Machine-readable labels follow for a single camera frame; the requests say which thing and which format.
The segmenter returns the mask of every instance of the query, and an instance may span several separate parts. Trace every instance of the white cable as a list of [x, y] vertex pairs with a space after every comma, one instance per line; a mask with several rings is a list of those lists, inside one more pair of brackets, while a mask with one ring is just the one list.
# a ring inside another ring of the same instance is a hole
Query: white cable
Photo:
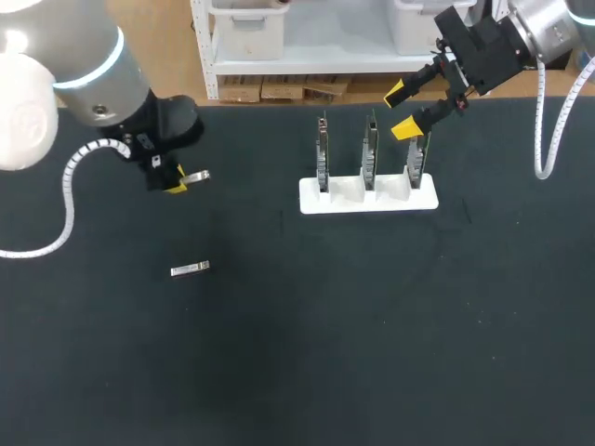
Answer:
[[580, 73], [570, 90], [570, 93], [566, 97], [566, 101], [564, 102], [562, 110], [560, 111], [560, 116], [558, 117], [558, 123], [556, 123], [556, 128], [554, 129], [554, 135], [551, 139], [545, 169], [541, 162], [541, 136], [543, 130], [543, 110], [546, 103], [546, 66], [538, 59], [537, 68], [539, 69], [539, 93], [537, 95], [537, 115], [535, 117], [535, 175], [539, 179], [548, 179], [556, 165], [558, 148], [562, 142], [562, 134], [564, 133], [568, 116], [575, 105], [580, 90], [587, 83], [593, 72], [595, 72], [595, 58], [593, 58]]
[[98, 139], [89, 142], [81, 147], [66, 164], [64, 174], [62, 175], [62, 195], [64, 196], [64, 207], [66, 208], [66, 219], [64, 222], [64, 229], [62, 234], [52, 244], [45, 248], [36, 249], [34, 251], [2, 251], [0, 250], [0, 257], [3, 258], [35, 258], [47, 256], [54, 251], [60, 249], [70, 238], [74, 227], [74, 199], [73, 199], [73, 175], [74, 169], [89, 153], [97, 149], [116, 149], [125, 158], [130, 158], [130, 149], [128, 146], [115, 139]]

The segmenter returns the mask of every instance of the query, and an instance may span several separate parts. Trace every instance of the wooden floor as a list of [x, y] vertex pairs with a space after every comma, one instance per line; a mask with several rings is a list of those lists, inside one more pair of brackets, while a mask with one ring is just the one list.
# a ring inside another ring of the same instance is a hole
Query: wooden floor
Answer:
[[[158, 96], [184, 94], [199, 105], [217, 105], [206, 98], [196, 37], [191, 28], [190, 0], [107, 0], [107, 5]], [[548, 94], [565, 96], [576, 76], [574, 67], [566, 72], [551, 72]], [[400, 77], [399, 74], [357, 76], [340, 102], [381, 101]], [[444, 89], [444, 82], [435, 82], [418, 98], [441, 98]], [[525, 72], [495, 90], [491, 97], [533, 97], [536, 92], [536, 73]], [[584, 94], [595, 96], [595, 85], [586, 86]]]

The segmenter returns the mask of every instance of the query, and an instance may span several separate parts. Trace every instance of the white holder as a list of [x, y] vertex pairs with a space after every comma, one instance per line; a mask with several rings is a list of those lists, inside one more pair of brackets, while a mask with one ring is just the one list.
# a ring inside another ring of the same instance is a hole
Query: white holder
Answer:
[[407, 167], [402, 175], [377, 175], [373, 191], [365, 190], [361, 175], [330, 177], [328, 193], [320, 192], [318, 178], [299, 181], [299, 205], [306, 215], [420, 211], [436, 209], [438, 204], [431, 175], [424, 174], [421, 189], [414, 190]]

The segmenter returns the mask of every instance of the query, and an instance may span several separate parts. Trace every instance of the cardboard box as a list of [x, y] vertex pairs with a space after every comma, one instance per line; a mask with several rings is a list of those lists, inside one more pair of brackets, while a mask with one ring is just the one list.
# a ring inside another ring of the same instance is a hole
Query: cardboard box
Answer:
[[265, 76], [260, 97], [263, 99], [304, 99], [305, 84], [305, 75]]
[[262, 76], [223, 76], [218, 79], [219, 100], [224, 102], [260, 102]]
[[329, 95], [328, 93], [321, 93], [320, 91], [306, 90], [304, 93], [304, 100], [302, 101], [305, 105], [328, 105], [335, 101], [335, 96]]
[[341, 96], [350, 85], [351, 76], [348, 74], [316, 74], [308, 76], [306, 88], [327, 95]]

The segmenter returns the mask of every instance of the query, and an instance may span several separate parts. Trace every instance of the metal clip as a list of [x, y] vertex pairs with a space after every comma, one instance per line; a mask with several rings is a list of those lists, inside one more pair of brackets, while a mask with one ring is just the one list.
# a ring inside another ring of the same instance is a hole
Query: metal clip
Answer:
[[318, 119], [318, 140], [316, 141], [316, 170], [320, 192], [329, 192], [329, 153], [328, 153], [328, 122], [326, 113], [324, 118]]
[[376, 171], [378, 165], [378, 126], [376, 114], [367, 117], [362, 154], [362, 176], [366, 191], [376, 190]]
[[423, 137], [412, 138], [409, 143], [409, 153], [407, 155], [407, 174], [411, 189], [421, 188], [421, 179], [426, 168], [428, 150], [430, 149], [431, 132]]
[[193, 263], [191, 265], [186, 265], [185, 267], [172, 268], [171, 277], [183, 277], [189, 274], [205, 272], [209, 269], [211, 269], [211, 263], [208, 260], [206, 260], [205, 262]]
[[203, 170], [201, 172], [196, 172], [194, 174], [187, 175], [186, 177], [183, 177], [179, 182], [184, 184], [185, 186], [188, 186], [189, 184], [198, 183], [200, 181], [206, 181], [210, 178], [211, 174], [209, 173], [209, 171]]

